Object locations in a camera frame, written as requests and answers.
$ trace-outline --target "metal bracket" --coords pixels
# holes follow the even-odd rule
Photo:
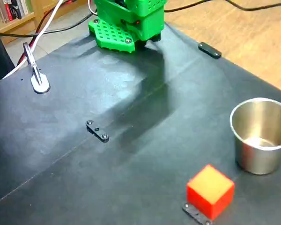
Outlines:
[[[102,142],[108,142],[109,136],[103,131],[93,120],[88,120],[86,122],[87,129],[94,134],[97,138],[99,138]]]
[[[23,47],[25,55],[27,57],[27,62],[32,68],[32,77],[30,79],[32,87],[37,94],[44,94],[50,89],[50,84],[47,76],[39,72],[37,63],[27,42],[23,43]]]
[[[197,210],[193,205],[189,203],[185,203],[182,206],[184,212],[186,212],[189,216],[194,218],[198,223],[202,225],[212,225],[213,222],[208,219],[203,213]]]
[[[210,45],[206,44],[205,42],[201,42],[198,44],[198,48],[205,52],[206,54],[210,55],[214,59],[219,59],[222,56],[222,53],[215,48],[211,47]]]

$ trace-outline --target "cup rim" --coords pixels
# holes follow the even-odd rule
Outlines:
[[[243,102],[239,103],[237,106],[235,106],[235,108],[232,110],[232,112],[231,112],[231,114],[230,114],[230,128],[231,128],[231,130],[233,131],[234,135],[235,135],[242,143],[245,143],[246,145],[249,145],[249,146],[251,146],[251,147],[253,147],[253,148],[256,148],[256,149],[265,150],[265,151],[279,150],[279,149],[281,149],[281,145],[274,146],[274,147],[264,147],[264,146],[254,146],[254,145],[252,145],[252,144],[250,144],[250,143],[247,143],[247,142],[244,141],[243,138],[241,138],[241,137],[237,134],[237,132],[235,131],[235,129],[234,129],[234,127],[233,127],[232,118],[233,118],[233,115],[234,115],[235,111],[236,111],[239,107],[241,107],[242,105],[244,105],[244,104],[246,104],[246,103],[248,103],[248,102],[257,102],[257,101],[258,101],[258,102],[274,102],[274,103],[276,103],[276,104],[278,104],[278,105],[281,106],[281,102],[278,102],[278,101],[276,101],[276,100],[272,100],[272,99],[269,99],[269,98],[265,98],[265,97],[255,97],[255,98],[251,98],[251,99],[248,99],[248,100],[246,100],[246,101],[243,101]]]

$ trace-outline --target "floor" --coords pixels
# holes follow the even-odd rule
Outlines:
[[[166,9],[177,8],[197,0],[168,0]],[[244,7],[257,7],[281,0],[234,0]],[[88,8],[55,20],[51,29],[62,28],[80,20]],[[223,57],[281,89],[281,7],[256,12],[241,11],[224,0],[212,0],[183,11],[168,13],[165,21],[196,41],[204,41],[222,52]],[[63,33],[40,39],[35,57],[44,57],[68,41],[88,32],[87,21]],[[13,62],[22,53],[23,39],[7,46]]]
[[[75,22],[81,20],[89,13],[88,7],[79,7],[71,13],[68,13],[52,22],[49,29],[59,29],[70,26]],[[54,34],[47,34],[43,35],[42,38],[39,40],[37,47],[34,51],[34,57],[36,60],[46,56],[47,54],[53,52],[54,50],[58,49],[59,47],[63,46],[64,44],[68,43],[69,41],[80,37],[82,34],[88,32],[88,22],[89,20],[83,22],[81,25],[61,33],[54,33]],[[19,38],[16,41],[11,42],[6,46],[6,50],[16,65],[22,52],[23,52],[23,42],[29,42],[29,38]]]

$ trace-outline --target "red cube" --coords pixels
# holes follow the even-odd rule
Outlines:
[[[187,183],[187,200],[214,220],[232,202],[234,182],[207,165]]]

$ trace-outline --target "red cable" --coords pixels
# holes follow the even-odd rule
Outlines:
[[[64,6],[65,4],[71,4],[71,3],[73,3],[73,0],[66,1],[66,2],[62,3],[61,6]],[[38,25],[38,27],[37,27],[37,29],[36,29],[36,34],[39,33],[39,31],[41,30],[41,27],[42,27],[42,24],[43,24],[45,18],[54,10],[54,8],[55,8],[55,7],[53,7],[52,9],[50,9],[49,11],[47,11],[47,12],[45,13],[45,15],[43,16],[43,18],[42,18],[40,24]],[[33,45],[33,43],[35,42],[35,40],[36,40],[36,37],[33,37],[32,40],[30,41],[30,43],[29,43],[30,48],[32,47],[32,45]],[[23,54],[21,55],[19,61],[18,61],[18,65],[24,60],[24,58],[25,58],[25,54],[23,53]]]

